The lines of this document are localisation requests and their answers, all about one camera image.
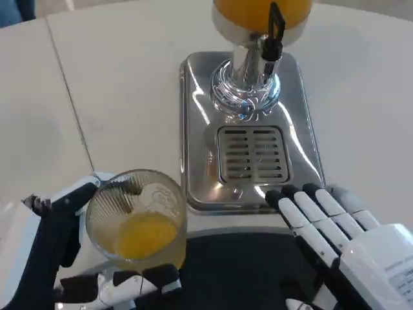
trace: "white robotic hand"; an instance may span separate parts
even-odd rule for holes
[[[340,187],[307,184],[301,191],[287,185],[268,191],[266,201],[280,212],[342,309],[413,308],[413,236],[404,226],[380,225],[360,199]],[[287,307],[320,309],[304,302],[287,300]]]

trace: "orange juice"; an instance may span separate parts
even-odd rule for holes
[[[267,33],[270,4],[274,0],[214,0],[215,6],[227,19],[251,31]],[[275,0],[286,22],[286,29],[303,22],[312,0]]]
[[[158,212],[135,214],[120,225],[114,250],[123,258],[142,260],[166,247],[176,235],[177,229],[167,216]]]

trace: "drip tray grate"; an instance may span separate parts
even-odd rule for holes
[[[277,127],[226,126],[218,130],[219,170],[230,183],[284,183],[289,178]]]

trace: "black mat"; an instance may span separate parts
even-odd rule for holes
[[[189,239],[180,277],[180,295],[138,309],[285,310],[280,285],[291,297],[304,293],[312,299],[316,274],[292,236],[260,232]],[[302,292],[285,285],[291,279]]]

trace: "black tap handle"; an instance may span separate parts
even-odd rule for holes
[[[277,36],[274,35],[274,26],[277,26]],[[283,53],[282,40],[285,31],[285,20],[277,5],[272,2],[268,17],[268,38],[264,41],[263,59],[267,61],[277,61]]]

